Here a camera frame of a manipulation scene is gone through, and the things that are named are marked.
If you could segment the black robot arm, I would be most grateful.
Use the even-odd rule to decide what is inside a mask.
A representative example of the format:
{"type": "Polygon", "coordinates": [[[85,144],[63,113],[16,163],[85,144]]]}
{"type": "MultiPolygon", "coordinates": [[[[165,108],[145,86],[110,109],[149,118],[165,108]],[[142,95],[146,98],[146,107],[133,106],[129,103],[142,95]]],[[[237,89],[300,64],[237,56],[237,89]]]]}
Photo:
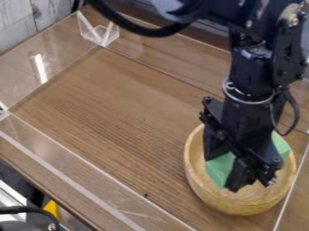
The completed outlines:
{"type": "Polygon", "coordinates": [[[225,99],[204,98],[204,159],[234,155],[225,188],[233,192],[260,182],[270,186],[284,160],[272,135],[280,132],[284,107],[299,110],[291,84],[308,65],[303,51],[307,12],[303,0],[150,0],[170,24],[145,27],[107,0],[85,2],[113,23],[141,36],[162,38],[200,19],[229,28],[232,65],[222,83],[225,99]]]}

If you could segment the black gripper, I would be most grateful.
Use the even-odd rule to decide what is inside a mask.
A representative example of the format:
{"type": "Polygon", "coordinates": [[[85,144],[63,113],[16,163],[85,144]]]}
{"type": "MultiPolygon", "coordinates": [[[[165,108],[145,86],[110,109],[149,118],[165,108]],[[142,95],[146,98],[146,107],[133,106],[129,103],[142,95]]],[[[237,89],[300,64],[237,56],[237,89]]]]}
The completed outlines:
{"type": "Polygon", "coordinates": [[[284,160],[274,150],[272,134],[287,100],[274,96],[265,102],[238,102],[230,97],[220,101],[204,98],[204,158],[209,162],[233,152],[237,159],[225,188],[237,193],[258,180],[268,188],[278,177],[284,160]]]}

